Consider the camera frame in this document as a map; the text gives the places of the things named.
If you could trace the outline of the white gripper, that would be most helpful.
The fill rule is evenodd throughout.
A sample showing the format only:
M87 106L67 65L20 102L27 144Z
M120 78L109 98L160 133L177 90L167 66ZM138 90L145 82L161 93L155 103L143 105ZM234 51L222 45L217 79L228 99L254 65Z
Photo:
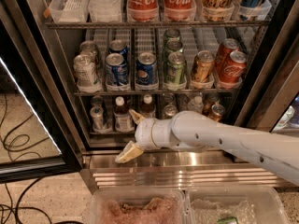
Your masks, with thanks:
M134 123L137 125L135 131L136 143L130 141L124 148L124 150L116 157L116 163L126 163L132 159L135 159L144 153L144 150L153 150L154 143L152 140L152 127L154 119L145 119L141 114L129 110L130 115Z

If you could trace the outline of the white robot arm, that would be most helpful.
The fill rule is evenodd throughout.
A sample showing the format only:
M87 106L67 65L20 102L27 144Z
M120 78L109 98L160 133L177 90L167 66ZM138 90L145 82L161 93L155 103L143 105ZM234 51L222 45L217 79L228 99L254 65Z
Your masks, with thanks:
M115 162L126 163L162 147L195 151L200 146L217 147L295 184L299 184L299 138L227 125L193 111L171 119L146 119L133 109L135 139Z

